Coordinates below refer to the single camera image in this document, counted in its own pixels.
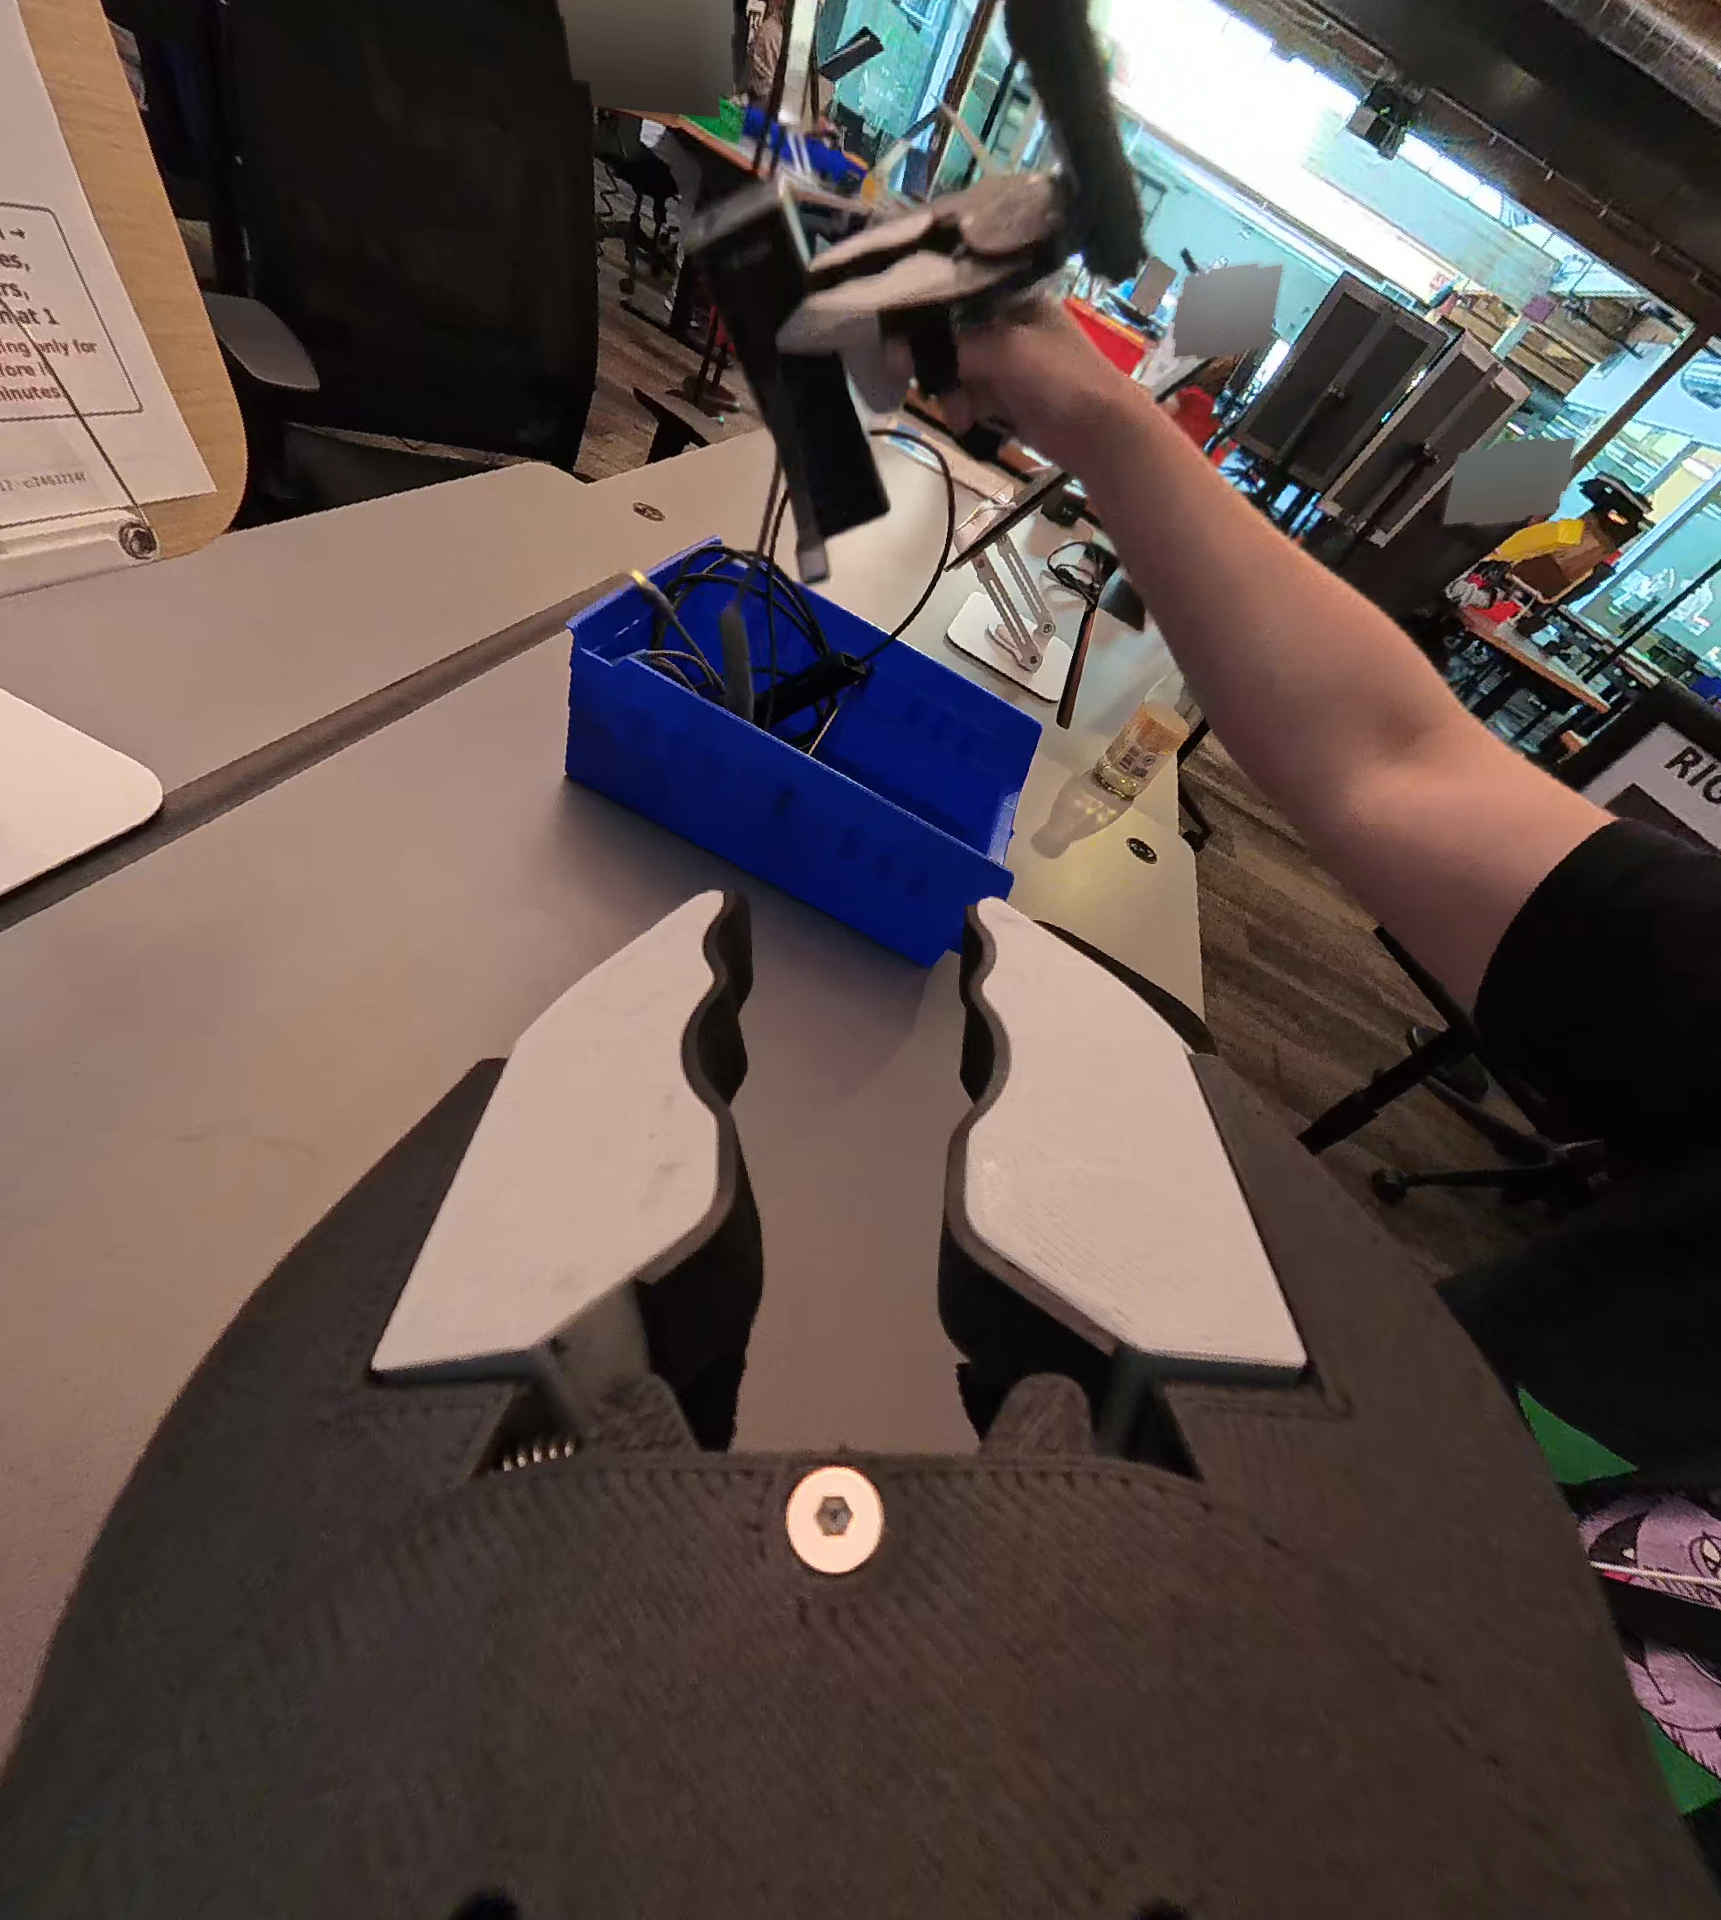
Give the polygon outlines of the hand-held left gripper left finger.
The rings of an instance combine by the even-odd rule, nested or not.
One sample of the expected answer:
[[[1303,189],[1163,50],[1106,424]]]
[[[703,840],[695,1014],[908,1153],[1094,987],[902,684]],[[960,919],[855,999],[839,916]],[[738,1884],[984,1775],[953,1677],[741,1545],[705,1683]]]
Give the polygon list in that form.
[[[705,889],[519,1036],[369,1357],[376,1380],[600,1380],[640,1291],[726,1225],[751,913]]]

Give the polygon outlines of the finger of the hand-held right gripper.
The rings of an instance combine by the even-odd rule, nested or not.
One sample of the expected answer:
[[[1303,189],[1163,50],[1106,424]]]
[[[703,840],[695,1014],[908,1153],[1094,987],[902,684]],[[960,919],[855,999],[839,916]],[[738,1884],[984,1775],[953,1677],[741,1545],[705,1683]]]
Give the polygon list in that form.
[[[806,267],[811,290],[899,278],[917,290],[969,290],[974,265],[954,199],[913,205],[874,217],[817,251]]]
[[[817,286],[776,329],[791,358],[841,356],[876,342],[887,324],[939,304],[933,273],[870,273]]]

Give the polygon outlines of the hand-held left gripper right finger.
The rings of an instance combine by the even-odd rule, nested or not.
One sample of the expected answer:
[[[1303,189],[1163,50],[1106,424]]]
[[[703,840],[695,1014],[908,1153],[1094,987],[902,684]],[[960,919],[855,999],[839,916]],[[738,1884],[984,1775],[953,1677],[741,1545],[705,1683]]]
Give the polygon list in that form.
[[[999,898],[962,932],[945,1255],[1104,1362],[1286,1383],[1309,1355],[1196,1048],[1157,999]]]

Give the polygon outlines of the black usb hub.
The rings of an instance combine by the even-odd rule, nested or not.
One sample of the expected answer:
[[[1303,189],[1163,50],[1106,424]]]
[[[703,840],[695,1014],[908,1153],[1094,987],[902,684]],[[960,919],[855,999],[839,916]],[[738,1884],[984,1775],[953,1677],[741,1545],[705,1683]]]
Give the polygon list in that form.
[[[746,180],[696,213],[684,251],[775,439],[797,572],[817,586],[828,576],[826,542],[887,515],[889,496],[839,356],[778,342],[808,295],[800,211],[791,177]]]

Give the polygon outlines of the blue plastic bin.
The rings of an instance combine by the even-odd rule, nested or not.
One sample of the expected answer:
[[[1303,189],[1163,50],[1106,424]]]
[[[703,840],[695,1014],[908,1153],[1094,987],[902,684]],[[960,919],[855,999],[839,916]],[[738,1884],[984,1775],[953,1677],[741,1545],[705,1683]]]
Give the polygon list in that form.
[[[919,963],[1002,900],[1041,722],[705,539],[569,622],[565,769]]]

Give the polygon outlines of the person's right forearm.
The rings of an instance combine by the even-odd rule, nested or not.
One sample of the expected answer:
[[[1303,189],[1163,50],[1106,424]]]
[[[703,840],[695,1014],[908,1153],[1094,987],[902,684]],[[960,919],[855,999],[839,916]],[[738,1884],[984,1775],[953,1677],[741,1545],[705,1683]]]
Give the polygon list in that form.
[[[1606,813],[1492,735],[1134,387],[1059,467],[1242,773],[1378,926],[1474,998],[1520,908]]]

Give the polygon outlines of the person's right hand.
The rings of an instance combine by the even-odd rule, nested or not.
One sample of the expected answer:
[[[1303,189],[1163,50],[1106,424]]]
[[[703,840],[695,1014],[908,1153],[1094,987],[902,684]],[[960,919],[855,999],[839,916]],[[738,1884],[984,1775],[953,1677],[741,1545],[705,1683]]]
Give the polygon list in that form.
[[[956,377],[937,406],[958,433],[999,427],[1074,467],[1141,394],[1060,300],[1018,300],[954,328]]]

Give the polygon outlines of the black tripod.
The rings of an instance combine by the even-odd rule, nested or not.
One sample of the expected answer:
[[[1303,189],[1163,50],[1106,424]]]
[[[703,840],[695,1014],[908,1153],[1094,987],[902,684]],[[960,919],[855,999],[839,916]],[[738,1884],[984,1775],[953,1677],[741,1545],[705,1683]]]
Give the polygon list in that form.
[[[1430,1092],[1487,1140],[1500,1161],[1430,1171],[1378,1165],[1371,1176],[1378,1202],[1399,1206],[1419,1190],[1482,1190],[1557,1215],[1584,1206],[1615,1171],[1604,1143],[1569,1127],[1542,1092],[1502,1067],[1468,1010],[1384,926],[1374,927],[1374,939],[1429,1002],[1434,1023],[1410,1028],[1397,1063],[1316,1116],[1300,1132],[1304,1149],[1320,1156],[1364,1132],[1410,1092]]]

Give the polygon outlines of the black road case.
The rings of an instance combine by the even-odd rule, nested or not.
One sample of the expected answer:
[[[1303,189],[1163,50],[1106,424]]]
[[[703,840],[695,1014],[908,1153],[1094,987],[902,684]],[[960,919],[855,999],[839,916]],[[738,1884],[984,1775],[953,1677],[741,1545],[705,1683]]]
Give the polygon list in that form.
[[[1449,347],[1449,328],[1343,273],[1232,426],[1260,497],[1319,497]]]
[[[1531,395],[1528,379],[1461,336],[1319,500],[1355,542],[1383,548],[1449,485],[1462,456],[1491,444]]]

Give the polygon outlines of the white document stand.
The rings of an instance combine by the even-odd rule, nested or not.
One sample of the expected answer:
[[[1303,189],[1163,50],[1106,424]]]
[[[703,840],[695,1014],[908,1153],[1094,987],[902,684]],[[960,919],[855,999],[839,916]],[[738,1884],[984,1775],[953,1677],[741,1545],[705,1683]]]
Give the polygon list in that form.
[[[1074,539],[1067,560],[1024,546],[1065,485],[1065,469],[1049,466],[995,494],[954,533],[947,561],[950,572],[972,576],[949,643],[1050,706],[1063,702],[1070,674],[1081,623],[1074,610],[1093,610],[1113,576],[1113,554],[1099,542]]]

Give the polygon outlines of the large black office chair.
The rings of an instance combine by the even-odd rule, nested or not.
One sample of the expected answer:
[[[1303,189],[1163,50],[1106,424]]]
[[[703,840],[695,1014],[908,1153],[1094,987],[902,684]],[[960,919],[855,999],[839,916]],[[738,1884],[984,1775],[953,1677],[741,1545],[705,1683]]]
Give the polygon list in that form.
[[[519,464],[573,476],[599,261],[559,5],[213,4],[212,29],[239,294],[314,377],[234,365],[251,514]]]

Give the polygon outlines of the black printed t-shirt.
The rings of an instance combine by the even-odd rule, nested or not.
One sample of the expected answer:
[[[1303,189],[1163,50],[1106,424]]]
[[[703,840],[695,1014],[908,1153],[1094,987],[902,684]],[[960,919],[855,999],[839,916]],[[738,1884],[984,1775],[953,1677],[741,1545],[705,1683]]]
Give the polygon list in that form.
[[[1562,1489],[1721,1887],[1721,854],[1606,824],[1515,916],[1474,1021],[1608,1173],[1445,1297]]]

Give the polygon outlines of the wooden poster board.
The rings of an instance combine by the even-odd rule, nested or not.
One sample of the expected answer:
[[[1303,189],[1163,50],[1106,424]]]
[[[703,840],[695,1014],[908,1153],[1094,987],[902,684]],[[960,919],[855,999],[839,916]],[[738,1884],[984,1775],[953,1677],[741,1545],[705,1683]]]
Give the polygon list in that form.
[[[247,446],[124,61],[98,1],[15,5],[109,259],[212,490],[147,506],[166,561],[220,538],[246,491]]]

